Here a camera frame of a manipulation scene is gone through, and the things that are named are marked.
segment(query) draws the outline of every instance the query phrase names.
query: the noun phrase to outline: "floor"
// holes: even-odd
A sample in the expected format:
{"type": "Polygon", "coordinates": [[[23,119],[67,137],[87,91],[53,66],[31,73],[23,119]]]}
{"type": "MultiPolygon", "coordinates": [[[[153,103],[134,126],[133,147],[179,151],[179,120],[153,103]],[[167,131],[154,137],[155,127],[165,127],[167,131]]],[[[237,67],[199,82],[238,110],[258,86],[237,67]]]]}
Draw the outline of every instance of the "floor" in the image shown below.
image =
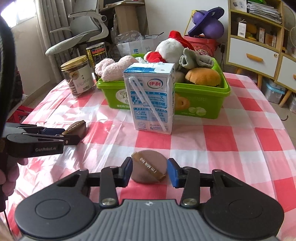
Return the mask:
{"type": "MultiPolygon", "coordinates": [[[[36,100],[34,100],[31,104],[28,105],[28,107],[35,108],[44,98],[45,96],[50,92],[44,92],[41,96],[39,96],[36,100]]],[[[283,121],[283,124],[292,140],[292,143],[294,144],[294,147],[296,148],[296,114],[291,112],[287,106],[284,106],[283,108],[279,107],[278,104],[270,103],[276,113],[279,115],[281,120],[283,121]]]]}

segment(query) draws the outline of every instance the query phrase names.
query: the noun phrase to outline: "barcode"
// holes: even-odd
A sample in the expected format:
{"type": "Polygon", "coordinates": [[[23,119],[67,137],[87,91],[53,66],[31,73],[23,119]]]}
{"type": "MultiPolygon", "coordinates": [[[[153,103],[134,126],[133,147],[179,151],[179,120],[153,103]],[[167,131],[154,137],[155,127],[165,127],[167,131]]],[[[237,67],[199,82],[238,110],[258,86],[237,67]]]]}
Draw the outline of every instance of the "barcode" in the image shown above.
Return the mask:
{"type": "Polygon", "coordinates": [[[83,91],[89,89],[89,85],[83,88],[83,91]]]}

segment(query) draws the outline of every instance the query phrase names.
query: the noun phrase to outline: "gray curtain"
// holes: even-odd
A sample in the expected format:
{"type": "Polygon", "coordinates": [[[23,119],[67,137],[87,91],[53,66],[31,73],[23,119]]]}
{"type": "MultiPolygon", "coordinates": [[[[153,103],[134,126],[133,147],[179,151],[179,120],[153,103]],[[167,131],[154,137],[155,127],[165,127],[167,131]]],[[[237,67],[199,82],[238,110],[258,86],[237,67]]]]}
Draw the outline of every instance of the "gray curtain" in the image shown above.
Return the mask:
{"type": "MultiPolygon", "coordinates": [[[[37,17],[40,25],[39,37],[44,52],[51,46],[72,37],[70,31],[58,31],[55,33],[50,33],[50,31],[69,26],[71,18],[67,16],[73,13],[73,4],[74,0],[36,0],[37,17]]],[[[70,51],[72,49],[48,56],[57,83],[64,79],[60,66],[71,59],[70,51]]]]}

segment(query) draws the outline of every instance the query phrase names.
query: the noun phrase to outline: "plastic jar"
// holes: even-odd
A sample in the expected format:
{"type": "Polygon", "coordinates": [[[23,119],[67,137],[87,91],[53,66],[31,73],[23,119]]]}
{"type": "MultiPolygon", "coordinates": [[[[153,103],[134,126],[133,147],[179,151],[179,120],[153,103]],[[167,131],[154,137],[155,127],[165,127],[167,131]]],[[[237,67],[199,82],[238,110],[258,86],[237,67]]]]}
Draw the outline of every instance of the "plastic jar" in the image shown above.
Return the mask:
{"type": "Polygon", "coordinates": [[[86,55],[71,59],[61,65],[61,70],[75,98],[84,96],[94,90],[92,68],[86,55]]]}

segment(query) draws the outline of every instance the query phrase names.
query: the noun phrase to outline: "plastic bag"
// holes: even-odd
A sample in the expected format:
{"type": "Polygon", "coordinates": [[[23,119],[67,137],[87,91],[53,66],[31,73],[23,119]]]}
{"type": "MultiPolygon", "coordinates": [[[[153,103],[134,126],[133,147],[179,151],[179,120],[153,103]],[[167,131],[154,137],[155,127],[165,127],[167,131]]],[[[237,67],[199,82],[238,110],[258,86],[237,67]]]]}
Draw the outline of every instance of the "plastic bag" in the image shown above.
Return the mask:
{"type": "Polygon", "coordinates": [[[138,31],[132,30],[126,33],[119,34],[115,37],[116,44],[123,44],[138,40],[143,40],[144,37],[138,31]]]}

